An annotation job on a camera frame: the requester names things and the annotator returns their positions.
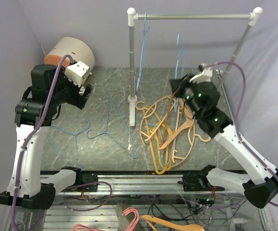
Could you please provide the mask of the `yellow plastic hanger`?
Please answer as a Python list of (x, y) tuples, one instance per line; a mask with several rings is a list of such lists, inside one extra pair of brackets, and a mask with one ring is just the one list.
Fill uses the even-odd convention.
[(165, 128), (162, 118), (156, 112), (156, 106), (143, 105), (142, 128), (140, 133), (144, 144), (148, 144), (151, 153), (155, 174), (163, 175), (172, 168), (172, 157), (170, 147), (161, 150), (161, 141), (164, 136), (172, 135), (172, 130)]

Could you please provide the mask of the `beige round drawer cabinet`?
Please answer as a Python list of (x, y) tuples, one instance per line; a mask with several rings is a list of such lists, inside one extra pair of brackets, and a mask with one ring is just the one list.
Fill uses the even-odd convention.
[(90, 47), (83, 41), (72, 38), (63, 37), (45, 56), (44, 63), (57, 66), (62, 57), (66, 54), (71, 55), (71, 58), (66, 58), (62, 66), (66, 69), (68, 66), (81, 61), (90, 67), (90, 74), (95, 65), (95, 58)]

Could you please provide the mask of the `aluminium frame rail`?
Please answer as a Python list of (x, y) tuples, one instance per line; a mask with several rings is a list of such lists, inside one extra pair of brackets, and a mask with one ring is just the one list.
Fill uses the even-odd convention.
[(35, 196), (42, 186), (53, 187), (54, 194), (69, 195), (71, 190), (84, 190), (89, 195), (152, 195), (203, 191), (201, 185), (186, 185), (180, 175), (90, 175), (85, 177), (71, 169), (54, 175), (12, 176), (7, 187), (10, 195)]

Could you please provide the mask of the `orange wooden hanger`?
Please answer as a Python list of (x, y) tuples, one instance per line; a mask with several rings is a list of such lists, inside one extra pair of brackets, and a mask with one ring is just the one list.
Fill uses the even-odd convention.
[(175, 229), (178, 231), (205, 231), (204, 228), (197, 224), (189, 224), (189, 225), (178, 225), (167, 220), (163, 220), (157, 217), (152, 217), (150, 215), (141, 215), (141, 218), (144, 219), (147, 224), (151, 227), (152, 230), (157, 231), (156, 227), (153, 225), (159, 224), (161, 226), (165, 226), (171, 229)]

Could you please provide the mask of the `beige plastic hanger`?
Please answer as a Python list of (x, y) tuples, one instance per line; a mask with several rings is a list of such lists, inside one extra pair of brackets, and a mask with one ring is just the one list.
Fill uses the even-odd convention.
[(183, 106), (182, 110), (186, 121), (160, 146), (160, 150), (165, 149), (183, 130), (194, 125), (193, 115), (189, 107), (185, 105), (182, 99), (179, 99), (179, 103)]
[[(164, 96), (164, 97), (160, 98), (159, 100), (155, 101), (150, 106), (155, 105), (156, 112), (158, 113), (158, 107), (160, 106), (160, 104), (166, 100), (169, 100), (170, 97), (171, 97), (170, 95)], [(145, 104), (145, 102), (143, 102), (143, 101), (138, 101), (135, 103), (135, 109), (141, 111), (141, 108), (143, 107), (143, 105), (147, 105), (147, 104)], [(183, 108), (183, 106), (180, 105), (179, 100), (178, 100), (177, 104), (174, 104), (174, 102), (172, 102), (171, 111), (170, 111), (170, 114), (168, 117), (168, 124), (167, 124), (167, 127), (172, 130), (172, 133), (174, 133), (186, 121), (182, 108)], [(165, 121), (165, 118), (164, 118), (165, 115), (163, 115), (163, 116), (159, 115), (160, 118), (162, 118), (162, 122)], [(143, 143), (142, 135), (140, 133), (140, 128), (142, 128), (142, 122), (140, 122), (140, 126), (139, 126), (139, 136), (140, 136), (141, 142)], [(196, 125), (194, 122), (194, 125), (192, 127), (183, 130), (173, 140), (173, 142), (171, 142), (168, 145), (172, 152), (172, 154), (171, 154), (171, 157), (172, 157), (171, 170), (173, 168), (181, 165), (182, 163), (184, 163), (187, 160), (187, 158), (190, 156), (190, 154), (193, 150), (196, 139), (199, 139), (201, 142), (204, 142), (204, 143), (207, 143), (211, 140), (210, 137), (207, 137), (207, 136), (202, 137), (201, 135), (199, 135), (196, 132)]]

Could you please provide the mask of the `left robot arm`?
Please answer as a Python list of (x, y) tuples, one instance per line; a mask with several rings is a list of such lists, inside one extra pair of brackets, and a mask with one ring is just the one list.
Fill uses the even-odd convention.
[(32, 85), (15, 107), (17, 145), (15, 163), (6, 191), (0, 193), (0, 205), (27, 209), (48, 209), (55, 195), (66, 188), (78, 191), (83, 185), (78, 167), (63, 167), (56, 174), (40, 178), (43, 147), (52, 121), (64, 103), (83, 109), (93, 90), (84, 82), (90, 67), (79, 61), (59, 71), (52, 88), (57, 66), (39, 64), (31, 70)]

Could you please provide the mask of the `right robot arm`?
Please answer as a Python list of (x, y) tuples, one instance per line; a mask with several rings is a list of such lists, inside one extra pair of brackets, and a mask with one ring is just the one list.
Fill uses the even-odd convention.
[(218, 108), (220, 93), (205, 81), (191, 82), (191, 75), (170, 79), (172, 93), (184, 100), (200, 129), (225, 147), (246, 171), (245, 174), (208, 165), (199, 172), (197, 185), (202, 190), (222, 187), (240, 193), (257, 208), (264, 208), (278, 194), (278, 168), (237, 133), (232, 119)]

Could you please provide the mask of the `brown wooden hanger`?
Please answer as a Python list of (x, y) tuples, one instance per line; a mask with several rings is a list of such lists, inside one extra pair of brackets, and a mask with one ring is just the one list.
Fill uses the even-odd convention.
[(164, 144), (164, 138), (165, 138), (165, 133), (166, 133), (166, 128), (167, 128), (167, 124), (168, 124), (168, 117), (169, 117), (169, 114), (170, 114), (170, 111), (171, 111), (171, 106), (172, 106), (172, 102), (173, 102), (173, 99), (174, 99), (174, 97), (175, 97), (175, 94), (176, 94), (176, 92), (177, 92), (178, 90), (175, 90), (173, 93), (172, 93), (172, 95), (171, 95), (171, 97), (170, 97), (170, 101), (169, 101), (169, 106), (168, 106), (168, 110), (167, 110), (167, 113), (166, 113), (166, 115), (165, 115), (165, 123), (164, 123), (164, 129), (163, 129), (163, 134), (162, 134), (162, 139), (161, 139), (161, 145), (163, 145)]

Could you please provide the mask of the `metal clothes rack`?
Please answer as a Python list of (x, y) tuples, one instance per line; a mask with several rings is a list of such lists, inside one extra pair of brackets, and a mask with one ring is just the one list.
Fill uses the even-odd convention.
[(234, 50), (229, 63), (227, 64), (220, 82), (217, 85), (218, 89), (221, 89), (226, 77), (235, 62), (249, 32), (257, 23), (260, 15), (263, 13), (262, 7), (256, 7), (252, 12), (246, 14), (138, 14), (135, 8), (130, 7), (127, 10), (128, 15), (128, 27), (129, 27), (129, 59), (130, 59), (130, 95), (128, 96), (129, 102), (129, 125), (133, 127), (135, 125), (135, 103), (137, 102), (136, 91), (138, 89), (138, 82), (140, 77), (136, 76), (135, 70), (135, 22), (137, 20), (194, 20), (194, 19), (247, 19), (248, 25)]

